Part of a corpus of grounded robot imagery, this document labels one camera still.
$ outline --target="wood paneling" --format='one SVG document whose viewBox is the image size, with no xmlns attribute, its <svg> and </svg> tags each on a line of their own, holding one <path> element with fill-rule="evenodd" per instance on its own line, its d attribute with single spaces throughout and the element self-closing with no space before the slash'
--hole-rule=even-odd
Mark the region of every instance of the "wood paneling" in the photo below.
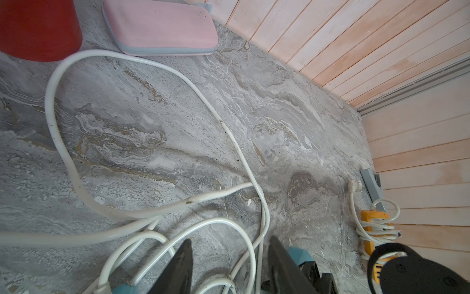
<svg viewBox="0 0 470 294">
<path fill-rule="evenodd" d="M 212 5 L 211 16 L 219 23 L 225 25 L 238 0 L 206 0 L 205 3 Z"/>
<path fill-rule="evenodd" d="M 384 197 L 400 208 L 470 207 L 469 191 L 470 183 L 461 183 L 389 189 Z"/>
<path fill-rule="evenodd" d="M 450 59 L 455 59 L 457 56 L 469 56 L 470 50 L 470 40 L 467 40 L 449 50 L 446 50 L 431 59 L 411 68 L 410 70 L 394 77 L 383 83 L 382 85 L 362 94 L 361 96 L 353 99 L 350 103 L 352 106 L 360 107 L 366 104 L 369 101 L 372 101 L 375 96 L 389 91 L 392 85 L 400 84 L 406 80 L 410 81 L 412 79 L 417 79 L 417 76 L 420 73 L 425 72 L 428 68 L 438 66 L 440 64 L 446 63 Z"/>
<path fill-rule="evenodd" d="M 187 2 L 354 107 L 470 52 L 468 0 Z"/>
<path fill-rule="evenodd" d="M 374 166 L 383 172 L 465 158 L 470 158 L 470 139 L 376 158 Z"/>
<path fill-rule="evenodd" d="M 287 65 L 300 71 L 315 56 L 346 31 L 378 0 L 349 0 L 318 32 L 287 62 Z"/>
<path fill-rule="evenodd" d="M 414 0 L 380 0 L 374 7 L 366 12 L 359 20 L 357 20 L 351 27 L 349 27 L 344 33 L 342 33 L 336 40 L 326 47 L 320 54 L 318 54 L 311 62 L 309 62 L 300 72 L 313 79 L 319 75 L 323 70 L 332 65 L 336 60 L 341 58 L 344 54 L 348 53 L 359 43 L 367 43 L 365 40 L 371 34 L 374 34 L 389 20 L 394 18 L 404 8 L 406 9 Z M 406 21 L 402 21 L 406 29 L 411 24 L 407 24 Z"/>
<path fill-rule="evenodd" d="M 369 142 L 372 158 L 470 138 L 470 114 Z"/>
<path fill-rule="evenodd" d="M 438 34 L 433 34 L 433 39 L 437 39 Z M 432 42 L 425 46 L 426 42 L 415 44 L 415 46 L 407 45 L 399 49 L 395 54 L 389 54 L 387 58 L 377 62 L 369 68 L 371 70 L 365 70 L 358 75 L 358 78 L 354 79 L 357 81 L 359 86 L 350 90 L 349 92 L 341 95 L 341 97 L 347 101 L 351 101 L 360 95 L 368 92 L 369 90 L 385 83 L 389 79 L 409 70 L 410 68 L 430 59 L 434 56 L 459 45 L 460 43 L 470 39 L 470 24 L 464 25 L 453 32 L 446 33 L 442 38 Z"/>
<path fill-rule="evenodd" d="M 443 54 L 447 54 L 448 52 L 454 51 L 455 48 L 460 47 L 460 46 L 461 46 L 461 44 L 460 44 L 460 45 L 457 45 L 456 47 L 451 48 L 451 49 L 449 49 L 449 50 L 447 50 L 447 51 L 445 51 L 445 52 L 443 52 L 443 53 L 441 53 L 441 54 L 439 54 L 437 57 L 439 57 L 439 56 L 441 56 L 441 55 L 443 55 Z M 382 96 L 384 96 L 384 95 L 389 94 L 389 93 L 392 92 L 392 91 L 395 91 L 395 90 L 397 90 L 397 89 L 399 89 L 399 88 L 401 88 L 401 87 L 403 87 L 403 86 L 405 86 L 405 85 L 413 84 L 413 83 L 415 83 L 417 80 L 419 80 L 419 79 L 421 79 L 421 78 L 427 77 L 427 76 L 429 76 L 430 74 L 433 74 L 433 73 L 435 73 L 435 72 L 439 72 L 439 71 L 441 71 L 442 69 L 447 68 L 447 67 L 449 67 L 449 66 L 452 66 L 453 64 L 455 64 L 455 63 L 457 63 L 457 62 L 459 62 L 459 61 L 461 61 L 461 60 L 463 60 L 463 59 L 467 59 L 467 58 L 469 58 L 469 57 L 470 57 L 470 51 L 467 51 L 467 52 L 465 52 L 465 53 L 463 53 L 463 54 L 461 54 L 461 55 L 458 55 L 458 56 L 456 56 L 456 57 L 454 57 L 454 58 L 451 58 L 451 59 L 449 59 L 449 60 L 447 60 L 447 61 L 445 61 L 445 62 L 443 62 L 443 63 L 441 63 L 441 64 L 438 64 L 438 65 L 436 65 L 436 66 L 434 66 L 434 67 L 431 67 L 431 68 L 429 68 L 429 69 L 426 69 L 425 71 L 423 71 L 423 72 L 421 72 L 421 73 L 419 73 L 419 74 L 417 74 L 417 75 L 415 75 L 415 76 L 412 76 L 412 77 L 410 77 L 410 78 L 408 78 L 408 79 L 406 79 L 406 80 L 404 80 L 404 81 L 402 81 L 403 79 L 400 79 L 400 81 L 398 81 L 399 83 L 396 84 L 395 86 L 393 86 L 393 87 L 389 88 L 388 90 L 385 90 L 384 92 L 381 92 L 381 93 L 379 93 L 379 94 L 377 94 L 377 95 L 375 95 L 375 96 L 369 98 L 368 100 L 366 100 L 366 101 L 364 101 L 364 102 L 358 104 L 358 105 L 355 106 L 355 107 L 361 107 L 361 106 L 363 106 L 363 105 L 365 105 L 365 104 L 367 104 L 367 103 L 369 103 L 369 102 L 371 102 L 371 101 L 374 101 L 374 100 L 376 100 L 376 99 L 378 99 L 378 98 L 380 98 L 380 97 L 382 97 Z M 427 60 L 427 61 L 425 61 L 425 62 L 423 62 L 422 64 L 416 66 L 415 68 L 418 68 L 418 67 L 419 67 L 419 68 L 422 69 L 422 68 L 425 66 L 425 64 L 428 64 L 428 65 L 432 66 L 431 62 L 434 62 L 435 60 L 436 60 L 436 56 L 433 57 L 433 58 L 431 58 L 431 59 L 429 59 L 429 60 Z M 403 73 L 403 74 L 401 74 L 401 75 L 398 75 L 398 76 L 395 77 L 395 78 L 399 78 L 400 76 L 405 75 L 405 74 L 408 75 L 408 72 L 416 72 L 416 71 L 415 71 L 415 68 L 412 68 L 411 70 L 406 71 L 405 73 Z"/>
<path fill-rule="evenodd" d="M 448 251 L 422 247 L 411 248 L 422 257 L 447 266 L 451 270 L 461 275 L 462 278 L 470 280 L 469 252 Z"/>
<path fill-rule="evenodd" d="M 470 207 L 401 209 L 394 221 L 401 224 L 432 224 L 443 226 L 470 226 Z"/>
<path fill-rule="evenodd" d="M 470 74 L 362 118 L 368 141 L 470 113 Z"/>
<path fill-rule="evenodd" d="M 397 242 L 408 246 L 470 252 L 470 227 L 395 224 L 402 230 Z"/>
<path fill-rule="evenodd" d="M 275 2 L 276 0 L 238 0 L 227 27 L 250 40 Z"/>
<path fill-rule="evenodd" d="M 449 0 L 436 10 L 432 11 L 431 13 L 420 19 L 414 25 L 410 26 L 409 28 L 398 34 L 396 37 L 386 42 L 377 50 L 373 51 L 372 53 L 358 61 L 356 64 L 345 70 L 339 76 L 337 76 L 328 84 L 326 84 L 325 88 L 327 90 L 333 90 L 334 88 L 347 81 L 349 78 L 353 77 L 355 74 L 366 69 L 368 66 L 372 65 L 377 60 L 386 56 L 390 52 L 399 48 L 414 37 L 431 28 L 435 24 L 451 16 L 453 13 L 455 13 L 459 9 L 462 9 L 468 4 L 469 3 L 467 0 Z"/>
<path fill-rule="evenodd" d="M 269 51 L 309 3 L 310 0 L 278 0 L 251 42 L 258 48 Z"/>
<path fill-rule="evenodd" d="M 382 188 L 459 184 L 470 182 L 470 159 L 408 167 L 380 173 Z"/>
<path fill-rule="evenodd" d="M 269 53 L 287 63 L 348 0 L 312 0 Z"/>
<path fill-rule="evenodd" d="M 314 82 L 317 85 L 324 86 L 445 2 L 446 0 L 416 0 L 364 41 L 331 63 L 328 68 L 313 78 Z"/>
</svg>

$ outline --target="power cord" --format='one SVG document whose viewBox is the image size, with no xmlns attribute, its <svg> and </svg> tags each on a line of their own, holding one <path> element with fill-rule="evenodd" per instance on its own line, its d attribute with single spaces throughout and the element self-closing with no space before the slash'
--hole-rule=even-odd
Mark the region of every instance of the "power cord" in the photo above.
<svg viewBox="0 0 470 294">
<path fill-rule="evenodd" d="M 356 223 L 356 232 L 359 235 L 359 238 L 365 241 L 371 241 L 374 243 L 375 246 L 379 246 L 385 243 L 394 243 L 394 240 L 400 235 L 400 230 L 394 230 L 395 227 L 386 225 L 389 222 L 392 222 L 395 220 L 399 215 L 400 215 L 400 207 L 398 204 L 389 199 L 377 199 L 372 204 L 370 205 L 370 210 L 376 211 L 376 205 L 380 202 L 388 202 L 392 204 L 395 207 L 395 214 L 392 217 L 389 217 L 384 220 L 371 220 L 370 222 L 365 222 L 362 220 L 359 220 L 356 214 L 356 209 L 354 207 L 354 193 L 360 192 L 362 190 L 362 183 L 361 181 L 358 180 L 350 180 L 348 183 L 348 193 L 349 193 L 349 204 L 351 207 L 351 213 L 352 213 L 352 218 L 354 219 L 354 222 Z M 377 228 L 379 230 L 373 230 L 373 231 L 366 231 L 364 228 L 366 227 L 372 227 L 372 228 Z M 388 253 L 385 256 L 382 256 L 383 258 L 387 258 L 390 256 L 395 255 L 396 252 Z M 366 253 L 364 250 L 364 247 L 362 248 L 362 255 L 361 257 L 365 260 L 369 260 L 370 256 Z"/>
<path fill-rule="evenodd" d="M 124 59 L 128 61 L 133 61 L 141 64 L 147 64 L 154 67 L 161 68 L 163 70 L 169 71 L 183 81 L 185 81 L 191 89 L 197 94 L 197 96 L 201 99 L 201 101 L 206 105 L 209 109 L 209 112 L 215 117 L 215 119 L 221 124 L 222 128 L 224 129 L 225 133 L 228 135 L 230 140 L 232 141 L 238 156 L 240 157 L 240 161 L 245 168 L 248 177 L 250 178 L 249 183 L 242 183 L 236 186 L 233 186 L 228 189 L 220 190 L 220 191 L 213 191 L 207 192 L 203 194 L 199 194 L 196 196 L 189 197 L 187 199 L 178 201 L 176 203 L 166 205 L 163 207 L 154 207 L 154 208 L 147 208 L 139 211 L 130 211 L 130 210 L 118 210 L 113 209 L 110 207 L 106 207 L 101 205 L 100 203 L 96 202 L 93 197 L 88 193 L 86 188 L 84 187 L 81 178 L 78 174 L 77 168 L 73 163 L 70 154 L 63 143 L 61 138 L 61 134 L 59 132 L 59 128 L 57 127 L 57 122 L 55 120 L 55 112 L 54 112 L 54 100 L 55 100 L 55 93 L 57 91 L 57 87 L 59 82 L 64 75 L 65 71 L 75 62 L 92 57 L 92 56 L 107 56 L 113 57 L 118 59 Z M 244 293 L 250 294 L 253 290 L 253 286 L 256 281 L 255 285 L 255 293 L 260 293 L 260 286 L 261 286 L 261 266 L 263 264 L 263 241 L 264 237 L 267 233 L 269 228 L 269 209 L 266 203 L 266 199 L 261 189 L 260 185 L 256 181 L 253 172 L 251 171 L 248 163 L 242 153 L 242 149 L 238 145 L 238 142 L 235 140 L 232 132 L 226 126 L 220 115 L 215 111 L 212 105 L 207 101 L 201 91 L 194 85 L 191 80 L 189 80 L 185 75 L 181 72 L 177 71 L 174 68 L 171 68 L 167 65 L 158 63 L 156 61 L 152 61 L 149 59 L 144 59 L 135 56 L 129 56 L 118 52 L 107 51 L 107 50 L 86 50 L 77 52 L 72 54 L 71 56 L 65 58 L 54 70 L 52 73 L 51 78 L 47 84 L 46 94 L 45 94 L 45 113 L 47 119 L 47 126 L 49 128 L 49 132 L 51 134 L 52 140 L 54 145 L 62 158 L 65 166 L 67 167 L 67 172 L 69 174 L 70 180 L 72 182 L 73 188 L 77 193 L 78 197 L 82 200 L 82 202 L 89 207 L 90 209 L 94 210 L 95 212 L 102 214 L 104 216 L 108 216 L 115 219 L 121 220 L 136 220 L 133 223 L 128 225 L 122 226 L 117 229 L 108 230 L 105 232 L 98 232 L 92 234 L 82 234 L 82 235 L 51 235 L 51 234 L 31 234 L 31 233 L 17 233 L 17 232 L 0 232 L 0 245 L 2 246 L 21 246 L 21 247 L 49 247 L 49 248 L 58 248 L 58 247 L 72 247 L 72 246 L 83 246 L 83 245 L 90 245 L 96 244 L 101 242 L 106 242 L 110 240 L 114 240 L 116 238 L 129 235 L 131 233 L 137 232 L 141 228 L 147 226 L 144 232 L 138 233 L 126 241 L 124 241 L 116 251 L 108 258 L 106 261 L 99 278 L 97 278 L 84 292 L 83 294 L 110 294 L 111 287 L 108 282 L 109 275 L 124 261 L 126 258 L 134 252 L 138 246 L 143 242 L 146 238 L 151 238 L 160 241 L 164 244 L 162 249 L 155 254 L 143 267 L 142 269 L 135 275 L 135 277 L 131 281 L 131 285 L 134 286 L 137 284 L 140 279 L 152 268 L 152 266 L 165 254 L 169 253 L 171 256 L 175 254 L 175 250 L 173 246 L 180 241 L 182 238 L 187 236 L 188 234 L 198 230 L 206 225 L 213 224 L 213 223 L 222 223 L 234 228 L 244 239 L 248 251 L 240 258 L 238 263 L 232 269 L 228 278 L 216 278 L 212 279 L 208 282 L 203 283 L 199 289 L 196 290 L 197 294 L 203 294 L 207 290 L 216 287 L 216 286 L 224 286 L 224 292 L 227 294 L 229 290 L 235 294 L 235 284 L 233 282 L 235 276 L 237 275 L 238 271 L 242 267 L 243 263 L 250 258 L 250 276 L 248 279 L 248 284 L 246 286 L 246 291 Z M 256 240 L 251 243 L 250 238 L 246 234 L 246 232 L 235 222 L 221 217 L 210 218 L 207 220 L 203 220 L 198 222 L 183 232 L 179 233 L 175 238 L 172 240 L 168 240 L 165 236 L 158 232 L 154 232 L 153 229 L 158 224 L 158 221 L 161 219 L 161 215 L 174 212 L 180 209 L 187 208 L 192 206 L 196 203 L 201 203 L 204 201 L 217 199 L 221 197 L 225 197 L 230 195 L 238 190 L 253 187 L 256 190 L 256 193 L 261 200 L 261 226 L 260 226 L 260 233 Z M 256 263 L 256 256 L 254 252 L 254 248 L 258 247 L 258 263 Z"/>
</svg>

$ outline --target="pink pad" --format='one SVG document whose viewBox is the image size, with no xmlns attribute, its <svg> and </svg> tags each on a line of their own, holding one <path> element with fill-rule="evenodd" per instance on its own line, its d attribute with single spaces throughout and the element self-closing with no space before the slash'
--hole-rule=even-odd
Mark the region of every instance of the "pink pad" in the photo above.
<svg viewBox="0 0 470 294">
<path fill-rule="evenodd" d="M 129 55 L 208 55 L 219 38 L 203 7 L 153 0 L 105 0 L 116 45 Z"/>
</svg>

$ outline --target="electrical cord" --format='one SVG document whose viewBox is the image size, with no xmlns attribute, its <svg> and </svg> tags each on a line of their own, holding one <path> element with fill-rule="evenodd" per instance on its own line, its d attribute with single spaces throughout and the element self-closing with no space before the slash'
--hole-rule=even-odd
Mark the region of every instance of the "electrical cord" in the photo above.
<svg viewBox="0 0 470 294">
<path fill-rule="evenodd" d="M 66 70 L 75 62 L 92 57 L 92 56 L 107 56 L 113 58 L 124 59 L 128 61 L 133 61 L 141 64 L 151 65 L 166 71 L 169 71 L 179 78 L 181 78 L 184 82 L 186 82 L 191 89 L 197 94 L 197 96 L 201 99 L 201 101 L 206 105 L 209 109 L 209 112 L 215 117 L 215 119 L 221 124 L 222 128 L 224 129 L 225 133 L 228 135 L 232 144 L 234 145 L 238 156 L 240 157 L 240 161 L 248 174 L 250 179 L 250 183 L 243 183 L 236 186 L 233 186 L 228 189 L 208 192 L 199 194 L 188 199 L 184 199 L 178 201 L 176 203 L 166 205 L 163 207 L 154 207 L 154 208 L 147 208 L 138 211 L 130 211 L 130 210 L 118 210 L 113 209 L 110 207 L 106 207 L 101 205 L 100 203 L 96 202 L 93 197 L 88 193 L 86 188 L 84 187 L 81 178 L 78 174 L 77 168 L 73 163 L 73 160 L 70 154 L 63 143 L 61 138 L 59 128 L 57 126 L 57 122 L 55 120 L 55 112 L 54 112 L 54 104 L 55 104 L 55 93 L 57 91 L 57 87 L 60 83 L 60 80 Z M 238 145 L 235 137 L 233 136 L 230 129 L 227 127 L 225 122 L 222 120 L 220 115 L 215 111 L 209 101 L 204 97 L 201 91 L 194 85 L 191 80 L 189 80 L 185 75 L 181 72 L 158 62 L 144 59 L 135 56 L 128 56 L 122 53 L 108 51 L 108 50 L 85 50 L 81 52 L 77 52 L 75 54 L 70 55 L 69 57 L 65 58 L 54 70 L 52 73 L 51 78 L 47 84 L 46 94 L 45 94 L 45 114 L 47 120 L 47 126 L 49 128 L 49 132 L 51 134 L 52 140 L 54 145 L 59 153 L 60 157 L 62 158 L 67 172 L 69 174 L 69 178 L 72 182 L 72 186 L 80 198 L 80 200 L 90 209 L 93 211 L 102 214 L 104 216 L 108 216 L 115 219 L 120 220 L 136 220 L 133 223 L 128 225 L 122 226 L 120 228 L 112 229 L 105 232 L 100 233 L 92 233 L 92 234 L 82 234 L 82 235 L 50 235 L 50 234 L 29 234 L 29 233 L 14 233 L 14 232 L 0 232 L 0 245 L 7 245 L 7 246 L 27 246 L 27 247 L 70 247 L 70 246 L 82 246 L 82 245 L 90 245 L 96 244 L 100 242 L 106 242 L 109 240 L 113 240 L 130 233 L 136 232 L 139 229 L 143 228 L 146 225 L 149 225 L 146 231 L 138 233 L 132 237 L 130 237 L 127 241 L 125 241 L 121 246 L 108 258 L 103 267 L 102 273 L 97 281 L 93 282 L 84 293 L 90 293 L 90 291 L 94 291 L 95 293 L 110 293 L 111 289 L 109 287 L 108 277 L 111 272 L 118 267 L 143 241 L 144 238 L 153 238 L 159 240 L 160 242 L 164 243 L 163 248 L 154 256 L 151 262 L 148 262 L 141 271 L 139 271 L 134 277 L 134 282 L 137 283 L 142 276 L 158 261 L 158 259 L 164 255 L 166 252 L 170 252 L 170 255 L 174 254 L 173 245 L 181 240 L 181 238 L 185 237 L 187 234 L 193 232 L 194 230 L 199 229 L 208 224 L 212 223 L 224 223 L 236 229 L 242 236 L 242 238 L 247 243 L 248 251 L 242 256 L 242 258 L 238 261 L 236 266 L 233 268 L 232 272 L 230 273 L 230 279 L 215 279 L 213 281 L 204 283 L 203 286 L 197 290 L 198 294 L 205 293 L 208 289 L 224 285 L 224 293 L 228 293 L 229 290 L 232 290 L 235 293 L 235 285 L 233 283 L 233 279 L 237 275 L 238 271 L 240 270 L 243 263 L 250 257 L 250 278 L 247 285 L 246 293 L 250 294 L 252 292 L 253 285 L 256 279 L 256 287 L 255 293 L 259 294 L 260 292 L 260 284 L 261 284 L 261 267 L 262 267 L 262 259 L 263 259 L 263 243 L 264 237 L 267 233 L 269 228 L 269 208 L 266 203 L 266 199 L 264 197 L 263 190 L 261 189 L 260 185 L 258 185 L 253 172 L 251 171 L 245 156 L 243 155 L 242 149 Z M 261 226 L 260 232 L 258 237 L 255 239 L 253 244 L 251 243 L 248 235 L 246 232 L 235 222 L 225 219 L 225 218 L 212 218 L 208 220 L 204 220 L 198 222 L 183 232 L 181 232 L 177 237 L 168 241 L 168 239 L 157 233 L 152 231 L 158 221 L 161 218 L 161 215 L 174 212 L 180 209 L 184 209 L 190 205 L 195 203 L 200 203 L 203 201 L 208 201 L 211 199 L 221 198 L 227 195 L 230 195 L 240 189 L 253 187 L 256 193 L 259 196 L 261 201 Z M 254 248 L 258 247 L 258 264 L 256 264 L 256 256 L 254 254 Z"/>
<path fill-rule="evenodd" d="M 398 204 L 390 199 L 377 199 L 370 205 L 370 210 L 376 211 L 376 205 L 380 202 L 388 202 L 395 207 L 395 213 L 384 220 L 371 220 L 371 222 L 365 222 L 359 220 L 356 214 L 356 209 L 354 207 L 354 193 L 359 192 L 362 190 L 362 183 L 360 181 L 351 180 L 348 183 L 348 192 L 349 192 L 349 204 L 351 207 L 352 218 L 356 223 L 356 232 L 359 235 L 359 238 L 365 241 L 371 241 L 374 243 L 375 246 L 379 246 L 385 243 L 393 243 L 394 240 L 399 236 L 400 230 L 394 230 L 395 227 L 386 225 L 387 223 L 395 220 L 400 215 L 400 207 Z M 366 231 L 365 227 L 374 227 L 381 230 L 377 231 Z M 382 258 L 390 257 L 395 255 L 396 253 L 389 253 L 387 256 L 383 256 Z M 369 260 L 369 255 L 365 252 L 364 248 L 362 249 L 361 257 L 365 260 Z"/>
</svg>

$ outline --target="floor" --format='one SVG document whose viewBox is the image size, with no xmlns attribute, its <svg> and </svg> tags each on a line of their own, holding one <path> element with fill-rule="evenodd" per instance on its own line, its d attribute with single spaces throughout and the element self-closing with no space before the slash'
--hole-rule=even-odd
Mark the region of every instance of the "floor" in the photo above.
<svg viewBox="0 0 470 294">
<path fill-rule="evenodd" d="M 101 1 L 75 5 L 84 37 L 81 49 L 117 51 L 104 28 Z M 271 211 L 268 236 L 276 235 L 286 247 L 307 249 L 320 272 L 334 274 L 340 293 L 368 293 L 345 192 L 348 179 L 358 178 L 359 169 L 372 164 L 360 116 L 216 26 L 217 53 L 151 59 L 187 75 L 233 131 L 265 191 Z M 43 96 L 56 65 L 0 53 L 0 230 L 80 234 L 126 223 L 97 215 L 77 199 L 54 150 Z M 217 121 L 184 82 L 162 70 L 89 58 L 66 73 L 56 101 L 66 145 L 100 203 L 126 209 L 160 206 L 248 181 Z M 357 196 L 356 209 L 368 203 L 364 192 Z M 171 238 L 214 216 L 239 222 L 254 239 L 260 203 L 253 189 L 245 189 L 165 215 L 157 229 Z M 193 286 L 228 273 L 245 251 L 235 232 L 221 225 L 191 238 Z M 81 293 L 121 242 L 70 249 L 1 248 L 0 292 Z M 111 276 L 111 285 L 129 280 L 158 246 L 145 242 Z M 166 262 L 167 257 L 139 283 L 142 293 Z M 238 274 L 238 285 L 246 280 L 246 271 L 245 266 Z"/>
</svg>

